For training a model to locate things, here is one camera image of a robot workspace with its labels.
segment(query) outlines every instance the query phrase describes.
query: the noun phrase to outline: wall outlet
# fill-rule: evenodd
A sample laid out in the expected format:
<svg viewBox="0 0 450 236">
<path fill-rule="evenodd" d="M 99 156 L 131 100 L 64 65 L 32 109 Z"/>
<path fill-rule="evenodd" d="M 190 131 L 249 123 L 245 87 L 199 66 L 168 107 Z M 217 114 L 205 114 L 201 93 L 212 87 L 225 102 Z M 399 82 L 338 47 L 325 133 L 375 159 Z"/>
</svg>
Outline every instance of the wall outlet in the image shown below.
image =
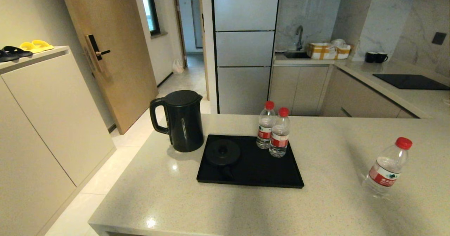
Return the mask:
<svg viewBox="0 0 450 236">
<path fill-rule="evenodd" d="M 434 34 L 434 38 L 431 43 L 442 45 L 444 43 L 445 36 L 447 36 L 447 33 L 437 32 L 436 34 Z"/>
</svg>

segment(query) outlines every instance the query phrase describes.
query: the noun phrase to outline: black cooktop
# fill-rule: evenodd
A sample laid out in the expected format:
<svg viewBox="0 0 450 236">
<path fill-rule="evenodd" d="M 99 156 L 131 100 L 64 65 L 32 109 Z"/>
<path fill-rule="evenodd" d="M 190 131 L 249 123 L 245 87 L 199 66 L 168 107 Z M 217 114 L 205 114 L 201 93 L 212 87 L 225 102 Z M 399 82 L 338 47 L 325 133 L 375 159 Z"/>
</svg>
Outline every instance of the black cooktop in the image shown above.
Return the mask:
<svg viewBox="0 0 450 236">
<path fill-rule="evenodd" d="M 302 188 L 304 183 L 288 144 L 286 155 L 275 158 L 256 145 L 256 137 L 208 135 L 197 180 L 281 188 Z"/>
<path fill-rule="evenodd" d="M 373 74 L 373 76 L 399 89 L 450 90 L 450 87 L 419 74 Z"/>
</svg>

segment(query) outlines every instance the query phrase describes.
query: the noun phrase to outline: stainless steel refrigerator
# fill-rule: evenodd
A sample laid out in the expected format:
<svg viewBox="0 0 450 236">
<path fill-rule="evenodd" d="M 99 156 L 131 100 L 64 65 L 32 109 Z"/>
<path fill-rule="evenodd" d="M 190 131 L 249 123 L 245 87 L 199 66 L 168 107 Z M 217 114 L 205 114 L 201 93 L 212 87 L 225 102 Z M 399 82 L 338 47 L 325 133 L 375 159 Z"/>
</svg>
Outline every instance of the stainless steel refrigerator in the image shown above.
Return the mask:
<svg viewBox="0 0 450 236">
<path fill-rule="evenodd" d="M 219 113 L 259 114 L 267 100 L 278 0 L 213 0 Z"/>
</svg>

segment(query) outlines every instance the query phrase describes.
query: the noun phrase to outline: white tile floor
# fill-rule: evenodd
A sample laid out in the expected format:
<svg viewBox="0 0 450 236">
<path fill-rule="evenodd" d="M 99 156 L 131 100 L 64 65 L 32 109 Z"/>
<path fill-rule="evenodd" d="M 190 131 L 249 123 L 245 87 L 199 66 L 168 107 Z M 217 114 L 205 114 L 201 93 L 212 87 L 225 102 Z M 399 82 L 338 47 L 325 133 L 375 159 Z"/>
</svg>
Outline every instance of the white tile floor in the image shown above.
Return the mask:
<svg viewBox="0 0 450 236">
<path fill-rule="evenodd" d="M 194 90 L 204 97 L 200 102 L 201 113 L 209 114 L 211 108 L 209 101 L 206 100 L 203 55 L 189 56 L 188 67 L 182 74 L 173 74 L 167 79 L 159 87 L 158 97 L 181 89 Z M 164 110 L 158 107 L 156 117 L 161 119 L 161 125 L 165 124 L 163 116 Z M 124 135 L 120 135 L 117 129 L 114 130 L 111 137 L 117 151 L 75 197 L 46 236 L 98 236 L 87 221 L 152 132 L 153 126 L 148 110 Z"/>
</svg>

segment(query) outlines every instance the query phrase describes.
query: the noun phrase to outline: sink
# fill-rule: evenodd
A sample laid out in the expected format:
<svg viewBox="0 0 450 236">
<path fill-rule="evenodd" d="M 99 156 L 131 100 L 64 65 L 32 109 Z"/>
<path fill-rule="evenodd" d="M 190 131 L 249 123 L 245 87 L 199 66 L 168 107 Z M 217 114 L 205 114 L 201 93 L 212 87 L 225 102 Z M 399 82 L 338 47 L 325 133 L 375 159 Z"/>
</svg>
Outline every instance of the sink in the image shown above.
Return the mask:
<svg viewBox="0 0 450 236">
<path fill-rule="evenodd" d="M 306 52 L 285 52 L 283 55 L 288 59 L 310 59 Z"/>
</svg>

